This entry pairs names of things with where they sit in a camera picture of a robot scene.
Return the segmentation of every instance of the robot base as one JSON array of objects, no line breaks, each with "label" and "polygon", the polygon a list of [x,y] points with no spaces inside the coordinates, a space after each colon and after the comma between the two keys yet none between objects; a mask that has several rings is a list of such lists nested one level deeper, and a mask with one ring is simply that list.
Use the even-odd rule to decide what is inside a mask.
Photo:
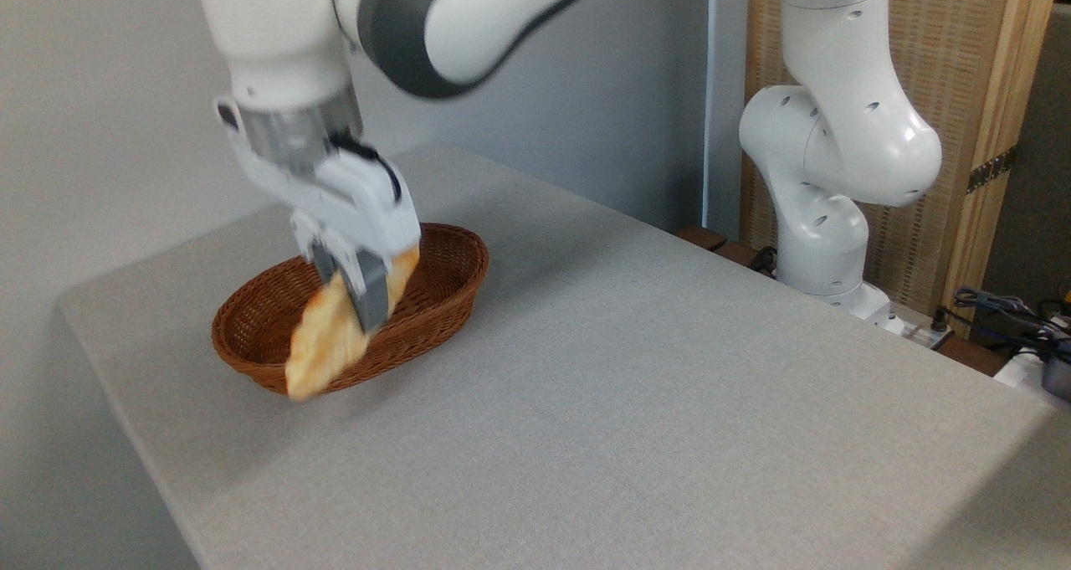
[{"label": "robot base", "polygon": [[840,296],[815,296],[826,304],[841,308],[860,319],[894,334],[904,333],[904,321],[892,312],[886,292],[863,282],[858,288]]}]

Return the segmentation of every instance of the tabletop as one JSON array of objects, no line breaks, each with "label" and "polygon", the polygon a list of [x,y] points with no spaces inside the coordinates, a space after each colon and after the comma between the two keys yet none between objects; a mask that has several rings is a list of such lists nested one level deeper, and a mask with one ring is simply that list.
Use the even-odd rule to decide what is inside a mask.
[{"label": "tabletop", "polygon": [[491,269],[356,388],[296,404],[212,349],[296,254],[283,209],[60,302],[205,569],[1071,567],[1067,414],[467,151],[396,163]]}]

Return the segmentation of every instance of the bread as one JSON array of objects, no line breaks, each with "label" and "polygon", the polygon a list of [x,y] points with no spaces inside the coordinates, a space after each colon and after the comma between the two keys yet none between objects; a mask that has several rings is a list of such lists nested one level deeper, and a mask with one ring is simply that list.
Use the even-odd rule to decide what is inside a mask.
[{"label": "bread", "polygon": [[[394,258],[387,275],[391,313],[402,300],[418,260],[420,246]],[[334,273],[330,283],[305,305],[301,322],[291,333],[285,370],[287,394],[295,401],[319,394],[345,369],[364,357],[374,335],[361,329],[346,282],[342,273]]]}]

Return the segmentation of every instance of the brown basket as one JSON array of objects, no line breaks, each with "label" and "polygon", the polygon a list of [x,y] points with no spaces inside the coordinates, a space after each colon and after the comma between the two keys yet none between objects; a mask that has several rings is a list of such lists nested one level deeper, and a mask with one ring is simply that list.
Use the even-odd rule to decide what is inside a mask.
[{"label": "brown basket", "polygon": [[[449,340],[472,314],[489,254],[473,231],[452,224],[421,224],[420,264],[394,315],[372,338],[364,358],[325,392],[349,388],[420,357]],[[272,266],[233,292],[212,321],[220,358],[272,392],[286,394],[283,365],[290,332],[321,287],[302,257]]]}]

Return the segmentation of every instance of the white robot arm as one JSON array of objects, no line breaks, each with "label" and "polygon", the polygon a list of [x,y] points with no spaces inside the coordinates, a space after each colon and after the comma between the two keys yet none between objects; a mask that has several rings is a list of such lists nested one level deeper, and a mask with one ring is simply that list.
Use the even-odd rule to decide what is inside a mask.
[{"label": "white robot arm", "polygon": [[395,85],[452,98],[480,85],[518,42],[573,0],[201,0],[230,68],[216,102],[251,180],[295,208],[302,254],[343,273],[358,318],[389,318],[391,258],[420,224],[402,174],[361,142],[347,47]]},{"label": "white robot arm", "polygon": [[749,102],[740,141],[778,214],[778,279],[899,331],[863,283],[869,227],[854,200],[903,207],[933,186],[940,139],[900,86],[889,0],[782,0],[785,65],[801,86]]}]

